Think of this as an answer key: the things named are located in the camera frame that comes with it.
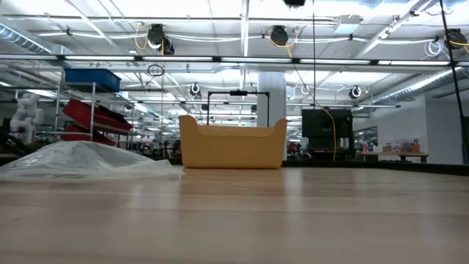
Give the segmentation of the clear plastic zip bag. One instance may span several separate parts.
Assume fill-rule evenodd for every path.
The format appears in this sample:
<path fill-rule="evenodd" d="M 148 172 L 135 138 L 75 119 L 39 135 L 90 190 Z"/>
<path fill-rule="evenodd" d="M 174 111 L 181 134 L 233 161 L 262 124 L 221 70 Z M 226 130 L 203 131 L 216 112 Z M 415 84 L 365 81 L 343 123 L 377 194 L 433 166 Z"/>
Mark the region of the clear plastic zip bag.
<path fill-rule="evenodd" d="M 0 166 L 0 180 L 77 182 L 181 177 L 167 160 L 89 141 L 57 142 Z"/>

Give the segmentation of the white pillar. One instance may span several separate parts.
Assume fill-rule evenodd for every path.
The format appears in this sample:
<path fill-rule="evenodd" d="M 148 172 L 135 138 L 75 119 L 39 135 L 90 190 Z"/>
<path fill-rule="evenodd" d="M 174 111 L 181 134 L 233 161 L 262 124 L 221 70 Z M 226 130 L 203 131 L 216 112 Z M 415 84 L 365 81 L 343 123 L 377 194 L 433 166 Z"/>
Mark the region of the white pillar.
<path fill-rule="evenodd" d="M 274 126 L 287 115 L 285 72 L 259 72 L 257 81 L 257 127 Z"/>

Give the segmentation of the black monitor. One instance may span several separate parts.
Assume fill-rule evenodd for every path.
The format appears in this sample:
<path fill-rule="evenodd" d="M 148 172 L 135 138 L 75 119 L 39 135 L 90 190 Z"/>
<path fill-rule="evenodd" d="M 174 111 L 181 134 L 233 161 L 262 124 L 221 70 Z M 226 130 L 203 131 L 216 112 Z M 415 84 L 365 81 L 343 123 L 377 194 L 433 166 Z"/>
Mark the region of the black monitor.
<path fill-rule="evenodd" d="M 352 112 L 345 109 L 303 109 L 302 137 L 311 150 L 352 150 Z"/>

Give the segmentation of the long ceiling light strip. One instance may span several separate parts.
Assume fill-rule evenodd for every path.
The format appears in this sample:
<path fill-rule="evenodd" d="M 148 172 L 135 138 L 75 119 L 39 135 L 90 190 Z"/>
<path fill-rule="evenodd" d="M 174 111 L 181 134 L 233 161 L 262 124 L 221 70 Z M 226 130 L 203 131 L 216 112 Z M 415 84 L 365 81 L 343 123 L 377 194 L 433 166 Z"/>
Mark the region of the long ceiling light strip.
<path fill-rule="evenodd" d="M 112 56 L 112 55 L 58 55 L 58 54 L 0 54 L 5 60 L 42 61 L 103 61 L 103 62 L 207 62 L 239 64 L 302 64 L 338 66 L 410 66 L 410 67 L 469 67 L 469 61 L 424 61 L 387 59 L 314 59 L 244 56 Z"/>

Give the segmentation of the yellow plastic bin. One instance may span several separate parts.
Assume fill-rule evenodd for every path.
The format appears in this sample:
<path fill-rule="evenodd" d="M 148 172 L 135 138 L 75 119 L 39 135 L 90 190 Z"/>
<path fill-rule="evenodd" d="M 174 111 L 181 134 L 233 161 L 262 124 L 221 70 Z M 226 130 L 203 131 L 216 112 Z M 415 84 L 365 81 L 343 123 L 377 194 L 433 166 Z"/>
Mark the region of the yellow plastic bin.
<path fill-rule="evenodd" d="M 287 120 L 273 127 L 200 125 L 179 117 L 182 164 L 192 169 L 278 169 L 286 144 Z"/>

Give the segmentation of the wooden table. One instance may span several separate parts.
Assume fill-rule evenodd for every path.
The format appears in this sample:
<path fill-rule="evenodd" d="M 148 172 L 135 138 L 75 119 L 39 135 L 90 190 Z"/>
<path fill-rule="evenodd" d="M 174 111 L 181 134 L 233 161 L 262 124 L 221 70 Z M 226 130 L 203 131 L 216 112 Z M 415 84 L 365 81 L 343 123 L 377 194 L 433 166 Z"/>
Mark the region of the wooden table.
<path fill-rule="evenodd" d="M 398 158 L 400 161 L 406 161 L 407 158 L 419 158 L 423 164 L 427 163 L 428 153 L 412 153 L 412 152 L 357 152 L 360 159 L 367 162 L 378 162 L 380 156 Z"/>

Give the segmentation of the blue storage bin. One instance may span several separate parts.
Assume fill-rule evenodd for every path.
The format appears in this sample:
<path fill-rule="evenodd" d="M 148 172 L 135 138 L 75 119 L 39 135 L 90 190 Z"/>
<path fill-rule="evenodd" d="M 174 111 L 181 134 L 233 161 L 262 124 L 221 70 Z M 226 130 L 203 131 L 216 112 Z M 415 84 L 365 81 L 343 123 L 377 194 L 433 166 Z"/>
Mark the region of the blue storage bin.
<path fill-rule="evenodd" d="M 105 68 L 68 68 L 64 70 L 64 83 L 85 92 L 120 92 L 121 78 Z"/>

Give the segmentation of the metal shelf rack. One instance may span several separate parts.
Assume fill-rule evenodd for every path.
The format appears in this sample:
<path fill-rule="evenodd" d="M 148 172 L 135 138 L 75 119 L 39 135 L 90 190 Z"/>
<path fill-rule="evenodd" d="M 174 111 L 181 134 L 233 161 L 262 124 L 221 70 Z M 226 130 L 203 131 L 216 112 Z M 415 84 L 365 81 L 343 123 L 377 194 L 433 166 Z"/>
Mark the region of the metal shelf rack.
<path fill-rule="evenodd" d="M 69 102 L 70 99 L 76 99 L 84 103 L 88 103 L 92 106 L 92 109 L 95 106 L 103 106 L 107 109 L 114 111 L 118 114 L 121 114 L 132 126 L 130 133 L 128 134 L 118 134 L 118 133 L 109 133 L 106 131 L 99 131 L 110 140 L 116 143 L 112 147 L 121 147 L 124 149 L 128 148 L 128 142 L 133 139 L 132 132 L 134 125 L 132 124 L 133 115 L 136 113 L 136 104 L 133 101 L 128 100 L 123 97 L 120 92 L 95 92 L 96 84 L 93 84 L 91 92 L 85 92 L 83 90 L 70 87 L 64 83 L 64 76 L 62 83 L 57 88 L 56 98 L 54 100 L 55 106 L 55 124 L 50 129 L 41 128 L 36 134 L 38 136 L 49 136 L 55 142 L 63 141 L 60 136 L 64 134 L 65 128 L 70 124 L 79 125 L 77 122 L 73 121 L 70 117 L 65 115 L 62 110 L 65 105 Z M 93 121 L 91 121 L 91 128 L 89 129 L 90 136 L 93 136 Z"/>

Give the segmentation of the red tilted bin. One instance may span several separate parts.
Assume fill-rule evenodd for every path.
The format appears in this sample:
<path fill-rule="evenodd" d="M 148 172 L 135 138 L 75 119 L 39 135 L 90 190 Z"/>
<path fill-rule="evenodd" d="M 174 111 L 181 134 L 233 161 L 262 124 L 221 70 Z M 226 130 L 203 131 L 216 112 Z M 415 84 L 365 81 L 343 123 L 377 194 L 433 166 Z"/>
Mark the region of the red tilted bin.
<path fill-rule="evenodd" d="M 133 126 L 121 115 L 103 106 L 92 106 L 76 99 L 70 99 L 62 112 L 86 129 L 91 128 L 109 133 L 128 134 Z"/>
<path fill-rule="evenodd" d="M 97 130 L 93 131 L 93 136 L 90 136 L 89 129 L 83 128 L 79 125 L 70 123 L 64 130 L 64 134 L 60 136 L 63 141 L 94 141 L 100 144 L 115 146 L 116 143 L 110 140 Z"/>

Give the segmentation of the white robot figure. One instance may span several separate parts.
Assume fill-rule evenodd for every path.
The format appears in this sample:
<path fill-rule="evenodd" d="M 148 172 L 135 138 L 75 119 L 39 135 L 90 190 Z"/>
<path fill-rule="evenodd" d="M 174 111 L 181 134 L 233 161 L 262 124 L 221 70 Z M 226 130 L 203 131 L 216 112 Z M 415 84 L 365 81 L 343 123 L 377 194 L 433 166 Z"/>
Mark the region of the white robot figure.
<path fill-rule="evenodd" d="M 23 128 L 26 132 L 25 143 L 34 141 L 36 127 L 44 122 L 44 111 L 38 107 L 41 96 L 35 93 L 26 93 L 17 100 L 18 108 L 10 120 L 10 130 L 19 132 Z"/>

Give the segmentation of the black gantry frame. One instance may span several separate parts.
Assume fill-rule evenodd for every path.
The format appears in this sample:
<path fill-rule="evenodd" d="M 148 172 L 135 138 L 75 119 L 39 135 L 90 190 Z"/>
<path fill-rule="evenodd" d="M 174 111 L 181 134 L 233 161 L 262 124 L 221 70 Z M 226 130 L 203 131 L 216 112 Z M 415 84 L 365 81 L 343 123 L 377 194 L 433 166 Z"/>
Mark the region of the black gantry frame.
<path fill-rule="evenodd" d="M 264 95 L 267 98 L 267 126 L 270 126 L 270 93 L 269 92 L 249 92 L 242 89 L 230 90 L 230 91 L 220 91 L 220 92 L 211 92 L 207 93 L 207 125 L 210 124 L 210 97 L 212 95 L 229 95 L 229 96 L 247 96 L 247 95 Z"/>

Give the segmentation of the silver ventilation duct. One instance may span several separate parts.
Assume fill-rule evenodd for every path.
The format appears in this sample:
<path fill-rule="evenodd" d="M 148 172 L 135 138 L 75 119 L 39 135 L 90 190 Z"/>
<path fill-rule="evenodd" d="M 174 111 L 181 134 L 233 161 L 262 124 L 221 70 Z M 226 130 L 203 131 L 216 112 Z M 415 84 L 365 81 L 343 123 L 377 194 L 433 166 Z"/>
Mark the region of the silver ventilation duct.
<path fill-rule="evenodd" d="M 27 36 L 21 34 L 18 31 L 0 23 L 0 39 L 6 40 L 9 43 L 15 44 L 27 51 L 34 54 L 50 54 L 51 50 L 43 45 L 33 41 Z"/>
<path fill-rule="evenodd" d="M 440 89 L 454 81 L 469 78 L 469 67 L 455 67 L 456 78 L 453 70 L 441 70 L 434 74 L 421 74 L 415 78 L 404 81 L 364 102 L 366 105 L 384 105 L 391 102 L 399 102 L 413 98 L 434 89 Z"/>

